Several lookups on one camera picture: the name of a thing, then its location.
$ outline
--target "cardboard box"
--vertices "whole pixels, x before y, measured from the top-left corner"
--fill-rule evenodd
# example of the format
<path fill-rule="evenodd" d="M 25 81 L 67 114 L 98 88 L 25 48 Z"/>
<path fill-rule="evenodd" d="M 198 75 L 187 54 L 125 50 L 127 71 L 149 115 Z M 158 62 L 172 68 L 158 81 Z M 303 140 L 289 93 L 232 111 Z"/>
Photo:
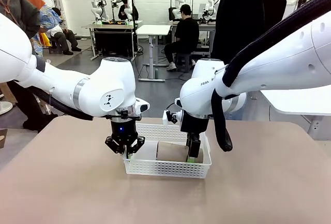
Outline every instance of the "cardboard box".
<path fill-rule="evenodd" d="M 8 129 L 0 130 L 0 149 L 4 148 Z"/>
<path fill-rule="evenodd" d="M 187 162 L 188 146 L 177 145 L 168 142 L 158 142 L 156 160 Z M 199 156 L 195 163 L 203 163 L 203 150 L 199 150 Z"/>

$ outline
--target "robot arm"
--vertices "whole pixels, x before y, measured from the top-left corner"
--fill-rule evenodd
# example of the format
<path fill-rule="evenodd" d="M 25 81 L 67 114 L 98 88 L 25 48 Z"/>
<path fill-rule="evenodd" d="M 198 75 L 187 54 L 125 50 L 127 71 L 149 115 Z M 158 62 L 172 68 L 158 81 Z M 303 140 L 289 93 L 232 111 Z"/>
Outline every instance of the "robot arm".
<path fill-rule="evenodd" d="M 102 16 L 104 15 L 104 7 L 107 5 L 106 0 L 93 0 L 92 3 L 92 13 L 95 16 L 96 24 L 102 24 Z"/>
<path fill-rule="evenodd" d="M 133 6 L 132 6 L 132 0 L 127 0 L 128 1 L 128 7 L 124 9 L 124 13 L 126 14 L 128 21 L 132 20 L 132 13 L 133 13 Z"/>
<path fill-rule="evenodd" d="M 180 15 L 180 7 L 185 4 L 184 0 L 175 0 L 175 7 L 176 9 L 172 10 L 172 13 L 175 16 L 175 19 L 181 19 L 182 16 Z"/>
<path fill-rule="evenodd" d="M 206 8 L 204 9 L 205 16 L 216 16 L 217 12 L 215 9 L 215 4 L 217 4 L 218 1 L 219 0 L 208 0 Z"/>
<path fill-rule="evenodd" d="M 113 134 L 106 144 L 116 153 L 124 153 L 126 148 L 127 154 L 132 154 L 142 146 L 144 138 L 136 132 L 136 121 L 149 109 L 149 103 L 135 97 L 134 73 L 128 60 L 104 58 L 91 75 L 60 70 L 32 55 L 28 37 L 2 14 L 0 33 L 0 83 L 16 80 L 22 87 L 34 86 L 49 93 L 48 100 L 54 99 L 65 109 L 110 119 Z M 19 49 L 7 38 L 6 34 L 13 33 Z"/>
<path fill-rule="evenodd" d="M 175 102 L 183 110 L 167 111 L 164 119 L 181 121 L 188 139 L 196 140 L 213 116 L 220 147 L 231 151 L 224 111 L 241 108 L 245 92 L 330 85 L 330 53 L 330 0 L 311 0 L 239 52 L 227 66 L 220 61 L 198 61 Z M 197 129 L 196 123 L 203 128 Z"/>

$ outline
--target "white plastic basket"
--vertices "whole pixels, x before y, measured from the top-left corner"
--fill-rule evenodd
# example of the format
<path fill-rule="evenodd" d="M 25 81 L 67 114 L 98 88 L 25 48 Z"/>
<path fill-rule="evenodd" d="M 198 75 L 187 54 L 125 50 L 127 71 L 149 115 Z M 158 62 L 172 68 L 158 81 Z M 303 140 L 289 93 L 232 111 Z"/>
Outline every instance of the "white plastic basket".
<path fill-rule="evenodd" d="M 205 133 L 200 134 L 203 163 L 187 163 L 156 160 L 159 141 L 186 145 L 187 134 L 181 132 L 179 126 L 137 124 L 137 132 L 146 140 L 130 159 L 123 156 L 127 174 L 206 178 L 212 160 Z"/>

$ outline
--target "person sitting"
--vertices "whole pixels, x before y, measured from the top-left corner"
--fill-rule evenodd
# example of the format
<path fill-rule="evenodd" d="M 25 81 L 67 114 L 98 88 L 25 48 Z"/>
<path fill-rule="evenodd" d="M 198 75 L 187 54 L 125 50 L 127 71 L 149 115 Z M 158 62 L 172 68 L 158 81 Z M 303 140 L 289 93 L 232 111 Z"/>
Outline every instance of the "person sitting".
<path fill-rule="evenodd" d="M 61 16 L 61 11 L 58 8 L 53 8 L 54 12 Z M 55 38 L 56 41 L 60 44 L 62 52 L 64 55 L 73 55 L 73 52 L 81 52 L 82 49 L 78 48 L 78 42 L 74 36 L 72 30 L 62 29 L 60 25 L 57 25 L 55 28 L 47 31 L 47 36 L 49 38 Z M 69 46 L 67 40 L 71 43 L 71 50 L 69 51 Z"/>
<path fill-rule="evenodd" d="M 174 63 L 173 53 L 191 53 L 197 48 L 199 41 L 199 25 L 191 17 L 191 7 L 187 4 L 182 5 L 180 14 L 182 20 L 177 25 L 175 33 L 176 42 L 168 44 L 164 48 L 164 54 L 169 62 L 167 71 L 175 71 L 177 69 Z"/>
<path fill-rule="evenodd" d="M 286 0 L 263 0 L 266 31 L 283 19 Z"/>
<path fill-rule="evenodd" d="M 44 33 L 52 28 L 55 28 L 56 25 L 61 21 L 61 18 L 53 11 L 53 9 L 43 1 L 43 0 L 28 0 L 32 5 L 34 5 L 38 11 L 40 19 L 40 30 L 34 37 L 30 39 L 32 47 L 34 48 L 37 56 L 43 58 L 42 42 L 45 43 L 45 40 L 42 38 Z"/>
<path fill-rule="evenodd" d="M 126 19 L 128 19 L 128 17 L 125 14 L 124 9 L 129 8 L 129 5 L 128 5 L 128 0 L 122 0 L 122 2 L 124 4 L 119 8 L 118 17 L 120 20 L 125 21 Z M 138 10 L 134 6 L 134 20 L 137 21 L 138 18 L 139 18 Z"/>

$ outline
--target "chair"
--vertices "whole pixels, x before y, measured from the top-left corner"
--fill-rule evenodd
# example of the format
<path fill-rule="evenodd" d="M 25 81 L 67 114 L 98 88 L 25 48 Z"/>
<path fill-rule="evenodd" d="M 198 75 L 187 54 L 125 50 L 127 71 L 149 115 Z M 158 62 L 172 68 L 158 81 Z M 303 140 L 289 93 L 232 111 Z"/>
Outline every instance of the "chair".
<path fill-rule="evenodd" d="M 50 42 L 51 42 L 52 46 L 48 47 L 49 53 L 50 54 L 52 54 L 52 53 L 62 54 L 62 48 L 61 48 L 59 42 L 57 42 L 57 40 L 55 38 L 50 38 Z"/>
<path fill-rule="evenodd" d="M 177 53 L 175 64 L 178 71 L 188 73 L 192 66 L 192 54 L 191 53 Z"/>

